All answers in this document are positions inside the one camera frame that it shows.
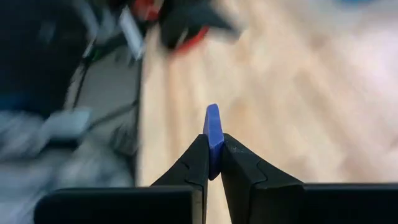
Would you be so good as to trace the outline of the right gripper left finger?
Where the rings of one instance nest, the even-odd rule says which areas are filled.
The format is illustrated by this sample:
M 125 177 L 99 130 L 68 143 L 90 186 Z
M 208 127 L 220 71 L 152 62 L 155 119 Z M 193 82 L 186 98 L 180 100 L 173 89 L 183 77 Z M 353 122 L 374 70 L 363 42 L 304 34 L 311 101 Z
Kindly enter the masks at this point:
M 34 224 L 205 224 L 209 145 L 198 135 L 148 187 L 68 188 L 34 208 Z

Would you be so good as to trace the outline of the red desk lamp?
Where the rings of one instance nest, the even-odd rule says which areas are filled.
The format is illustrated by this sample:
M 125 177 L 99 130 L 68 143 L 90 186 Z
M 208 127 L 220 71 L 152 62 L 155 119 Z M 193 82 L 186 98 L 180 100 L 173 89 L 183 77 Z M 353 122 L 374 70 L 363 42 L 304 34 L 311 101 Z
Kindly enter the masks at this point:
M 158 24 L 160 28 L 159 11 L 163 3 L 164 0 L 132 0 L 132 3 L 130 4 L 130 10 L 133 16 L 138 19 L 140 28 L 144 32 L 156 24 Z M 194 48 L 196 44 L 199 44 L 206 37 L 207 33 L 203 36 L 203 38 L 196 40 L 195 43 L 190 47 L 185 47 L 183 49 L 165 49 L 172 54 L 187 52 Z

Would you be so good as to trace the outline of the black bulky blurred object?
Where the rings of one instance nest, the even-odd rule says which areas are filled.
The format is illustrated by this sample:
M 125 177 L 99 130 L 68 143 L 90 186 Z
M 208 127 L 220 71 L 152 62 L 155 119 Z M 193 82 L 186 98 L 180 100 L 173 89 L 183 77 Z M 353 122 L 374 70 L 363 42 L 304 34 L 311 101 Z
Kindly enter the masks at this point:
M 63 108 L 87 47 L 81 0 L 0 0 L 0 110 Z

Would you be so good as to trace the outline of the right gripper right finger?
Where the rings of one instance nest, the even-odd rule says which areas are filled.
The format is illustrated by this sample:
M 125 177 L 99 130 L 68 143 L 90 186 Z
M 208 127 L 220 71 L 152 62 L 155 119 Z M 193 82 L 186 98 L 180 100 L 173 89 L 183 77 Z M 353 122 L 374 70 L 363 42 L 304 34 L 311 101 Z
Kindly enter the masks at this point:
M 221 177 L 232 224 L 398 224 L 398 184 L 305 183 L 229 134 Z

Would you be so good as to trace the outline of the purple eraser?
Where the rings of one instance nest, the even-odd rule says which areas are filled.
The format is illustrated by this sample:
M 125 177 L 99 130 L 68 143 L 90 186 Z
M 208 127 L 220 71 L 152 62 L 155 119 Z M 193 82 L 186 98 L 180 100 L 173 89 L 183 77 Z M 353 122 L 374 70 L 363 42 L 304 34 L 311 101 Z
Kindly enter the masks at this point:
M 224 144 L 220 111 L 217 104 L 209 105 L 206 108 L 203 134 L 207 136 L 210 148 L 208 178 L 214 180 L 221 172 L 221 155 Z

